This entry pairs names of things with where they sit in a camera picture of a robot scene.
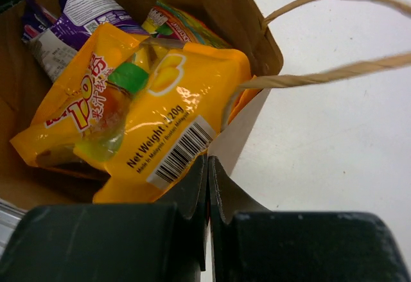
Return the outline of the red Fox's candy bag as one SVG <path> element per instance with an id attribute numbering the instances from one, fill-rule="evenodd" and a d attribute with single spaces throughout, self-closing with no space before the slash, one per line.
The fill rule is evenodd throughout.
<path id="1" fill-rule="evenodd" d="M 202 21 L 161 0 L 156 0 L 142 28 L 157 38 L 193 42 L 219 49 L 231 48 L 229 43 L 220 38 Z"/>

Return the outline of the purple snack bag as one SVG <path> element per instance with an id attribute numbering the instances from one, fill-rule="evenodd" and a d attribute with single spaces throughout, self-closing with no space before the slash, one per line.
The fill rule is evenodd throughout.
<path id="1" fill-rule="evenodd" d="M 26 0 L 22 41 L 55 82 L 87 39 L 104 23 L 127 33 L 147 35 L 116 0 L 59 0 L 60 17 Z"/>

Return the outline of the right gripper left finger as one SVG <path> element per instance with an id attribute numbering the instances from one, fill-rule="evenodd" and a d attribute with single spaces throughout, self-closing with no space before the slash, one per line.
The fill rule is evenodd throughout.
<path id="1" fill-rule="evenodd" d="M 199 281 L 206 267 L 207 156 L 159 200 L 40 206 L 1 257 L 2 281 Z"/>

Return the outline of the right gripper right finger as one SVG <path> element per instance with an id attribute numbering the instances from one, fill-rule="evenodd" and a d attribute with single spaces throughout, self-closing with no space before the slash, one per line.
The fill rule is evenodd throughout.
<path id="1" fill-rule="evenodd" d="M 209 158 L 215 281 L 409 281 L 386 224 L 344 211 L 271 211 Z"/>

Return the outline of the yellow gummy candy bag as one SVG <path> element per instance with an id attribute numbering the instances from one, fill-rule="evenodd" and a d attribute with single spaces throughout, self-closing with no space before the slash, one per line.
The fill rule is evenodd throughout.
<path id="1" fill-rule="evenodd" d="M 236 49 L 97 27 L 12 138 L 23 161 L 82 177 L 106 175 L 95 203 L 149 202 L 187 173 L 238 112 L 233 93 L 252 78 Z"/>

